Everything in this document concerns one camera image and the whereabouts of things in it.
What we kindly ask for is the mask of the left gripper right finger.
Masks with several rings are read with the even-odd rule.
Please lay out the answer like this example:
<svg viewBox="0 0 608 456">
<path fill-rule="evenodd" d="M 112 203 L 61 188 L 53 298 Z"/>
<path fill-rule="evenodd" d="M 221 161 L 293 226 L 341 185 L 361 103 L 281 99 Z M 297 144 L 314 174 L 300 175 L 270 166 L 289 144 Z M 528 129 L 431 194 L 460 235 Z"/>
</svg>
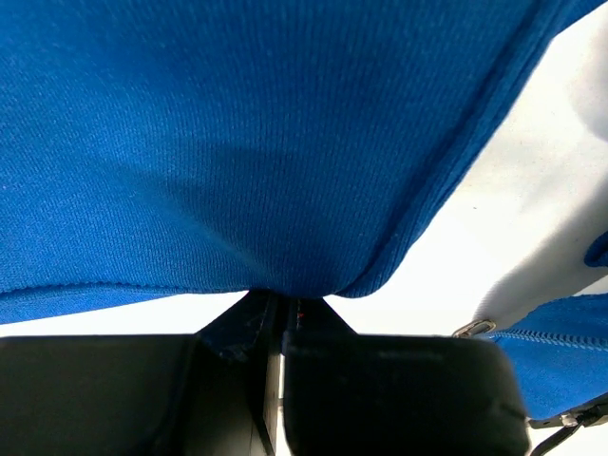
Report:
<svg viewBox="0 0 608 456">
<path fill-rule="evenodd" d="M 294 299 L 283 420 L 294 455 L 524 455 L 525 410 L 492 343 L 355 332 L 322 299 Z"/>
</svg>

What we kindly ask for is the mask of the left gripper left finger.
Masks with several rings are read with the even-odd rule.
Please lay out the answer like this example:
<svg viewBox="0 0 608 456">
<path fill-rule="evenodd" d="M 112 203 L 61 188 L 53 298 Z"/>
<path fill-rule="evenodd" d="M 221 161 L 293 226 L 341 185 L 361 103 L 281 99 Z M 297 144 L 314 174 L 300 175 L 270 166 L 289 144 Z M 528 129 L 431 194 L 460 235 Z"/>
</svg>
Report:
<svg viewBox="0 0 608 456">
<path fill-rule="evenodd" d="M 5 455 L 272 455 L 278 299 L 192 334 L 1 341 Z"/>
</svg>

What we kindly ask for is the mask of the blue jacket with white lining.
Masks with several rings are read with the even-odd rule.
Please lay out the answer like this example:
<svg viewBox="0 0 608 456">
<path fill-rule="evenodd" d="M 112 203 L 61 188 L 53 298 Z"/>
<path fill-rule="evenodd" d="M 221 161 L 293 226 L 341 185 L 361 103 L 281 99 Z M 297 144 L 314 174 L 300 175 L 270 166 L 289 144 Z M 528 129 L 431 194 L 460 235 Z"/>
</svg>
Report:
<svg viewBox="0 0 608 456">
<path fill-rule="evenodd" d="M 595 1 L 5 1 L 1 320 L 380 289 Z"/>
</svg>

